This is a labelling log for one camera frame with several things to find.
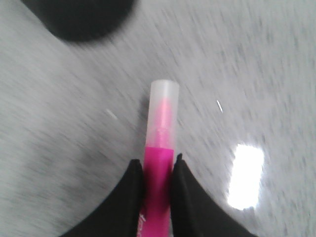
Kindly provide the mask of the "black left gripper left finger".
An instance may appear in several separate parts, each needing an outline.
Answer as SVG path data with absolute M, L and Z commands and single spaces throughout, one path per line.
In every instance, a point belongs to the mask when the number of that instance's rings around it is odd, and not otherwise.
M 135 237 L 144 195 L 140 160 L 130 161 L 108 197 L 64 237 Z

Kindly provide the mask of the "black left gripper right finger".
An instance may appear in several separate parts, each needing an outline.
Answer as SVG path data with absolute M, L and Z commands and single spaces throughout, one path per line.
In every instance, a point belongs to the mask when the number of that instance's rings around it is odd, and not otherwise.
M 175 237 L 253 237 L 203 189 L 182 154 L 173 168 L 170 190 L 171 221 Z

